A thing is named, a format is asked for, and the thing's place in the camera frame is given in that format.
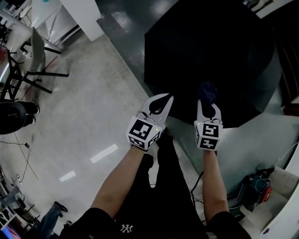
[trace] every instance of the forearm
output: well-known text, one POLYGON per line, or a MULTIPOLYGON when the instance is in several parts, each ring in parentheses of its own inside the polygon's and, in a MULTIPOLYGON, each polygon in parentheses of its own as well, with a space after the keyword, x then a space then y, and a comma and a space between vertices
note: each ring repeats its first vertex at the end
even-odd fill
POLYGON ((132 147, 110 173, 100 188, 91 207, 107 212, 114 218, 134 182, 144 151, 132 147))
POLYGON ((206 220, 210 221, 221 211, 228 211, 225 186, 221 177, 218 160, 214 151, 203 151, 203 199, 206 220))

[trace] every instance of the concrete floor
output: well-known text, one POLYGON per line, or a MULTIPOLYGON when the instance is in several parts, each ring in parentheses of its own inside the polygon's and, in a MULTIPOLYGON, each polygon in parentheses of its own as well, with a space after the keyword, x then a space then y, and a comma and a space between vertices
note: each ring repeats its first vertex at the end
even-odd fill
MULTIPOLYGON (((106 36, 90 42, 79 32, 78 39, 51 65, 48 72, 67 73, 68 78, 43 77, 42 85, 52 89, 47 94, 31 88, 26 101, 36 101, 41 109, 36 124, 17 131, 20 143, 30 145, 29 166, 22 185, 17 183, 26 201, 35 204, 33 212, 41 217, 54 201, 69 212, 58 219, 60 233, 67 221, 76 221, 90 207, 98 189, 127 150, 125 132, 128 123, 147 98, 145 91, 106 36), (96 163, 91 159, 115 144, 117 150, 96 163), (61 181, 70 172, 75 176, 61 181)), ((21 98, 27 86, 21 87, 21 98)), ((14 134, 0 136, 0 141, 16 142, 14 134)), ((175 142, 180 164, 191 189, 197 173, 175 142)), ((22 148, 27 156, 27 149, 22 148)), ((17 145, 0 144, 1 167, 11 180, 23 175, 26 160, 17 145)), ((157 146, 150 154, 156 157, 157 146)), ((157 161, 149 172, 156 182, 157 161)), ((201 186, 195 195, 201 197, 201 186)), ((202 220, 202 206, 197 204, 202 220)))
MULTIPOLYGON (((152 95, 143 82, 144 34, 177 0, 97 0, 96 2, 104 16, 99 21, 104 32, 146 93, 152 95)), ((239 128, 225 130, 218 158, 228 194, 238 190, 242 179, 254 173, 257 168, 274 166, 297 141, 299 118, 284 116, 280 106, 281 96, 277 89, 264 113, 239 128)), ((202 154, 196 148, 194 126, 169 117, 167 127, 176 136, 199 174, 203 170, 202 154)), ((279 166, 284 166, 288 155, 279 166)))

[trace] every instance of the umbrella canopy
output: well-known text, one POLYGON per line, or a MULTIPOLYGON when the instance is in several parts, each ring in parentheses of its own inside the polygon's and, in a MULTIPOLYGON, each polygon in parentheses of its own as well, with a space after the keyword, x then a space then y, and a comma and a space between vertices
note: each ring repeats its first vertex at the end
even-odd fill
POLYGON ((202 82, 217 86, 224 127, 263 112, 281 77, 271 32, 236 0, 178 1, 145 34, 144 81, 171 93, 170 116, 193 124, 202 82))

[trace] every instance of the white embroidered logo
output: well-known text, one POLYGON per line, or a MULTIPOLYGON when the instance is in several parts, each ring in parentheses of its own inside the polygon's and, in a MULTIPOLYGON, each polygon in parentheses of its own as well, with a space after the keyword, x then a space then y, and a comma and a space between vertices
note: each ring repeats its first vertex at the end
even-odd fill
POLYGON ((126 226, 125 226, 125 225, 122 225, 121 232, 122 232, 122 233, 125 233, 125 231, 127 231, 127 233, 132 232, 132 227, 133 227, 133 226, 132 226, 132 225, 131 225, 130 227, 129 227, 129 226, 130 226, 130 225, 128 225, 128 224, 127 224, 126 226))

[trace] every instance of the person's right arm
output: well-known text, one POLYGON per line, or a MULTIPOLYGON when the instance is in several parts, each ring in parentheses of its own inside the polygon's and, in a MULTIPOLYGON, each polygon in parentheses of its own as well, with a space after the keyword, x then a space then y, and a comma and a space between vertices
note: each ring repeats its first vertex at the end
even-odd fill
POLYGON ((203 150, 204 174, 203 174, 203 199, 206 221, 213 216, 228 210, 228 201, 220 168, 214 151, 203 150))

